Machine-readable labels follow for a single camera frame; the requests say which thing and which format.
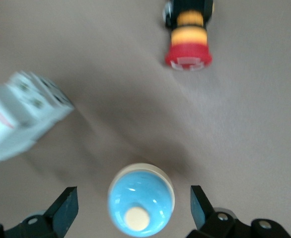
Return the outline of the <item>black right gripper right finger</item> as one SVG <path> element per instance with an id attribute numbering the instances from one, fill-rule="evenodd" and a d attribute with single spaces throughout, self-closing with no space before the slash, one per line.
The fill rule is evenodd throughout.
<path id="1" fill-rule="evenodd" d="M 289 238 L 277 222 L 255 219 L 250 225 L 225 211 L 216 211 L 199 185 L 191 186 L 191 214 L 196 225 L 188 238 Z"/>

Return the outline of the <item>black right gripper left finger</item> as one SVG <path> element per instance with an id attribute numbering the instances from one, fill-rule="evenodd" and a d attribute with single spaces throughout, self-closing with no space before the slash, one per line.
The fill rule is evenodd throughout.
<path id="1" fill-rule="evenodd" d="M 77 214 L 77 187 L 67 187 L 46 211 L 28 216 L 8 230 L 0 224 L 0 238 L 63 238 Z"/>

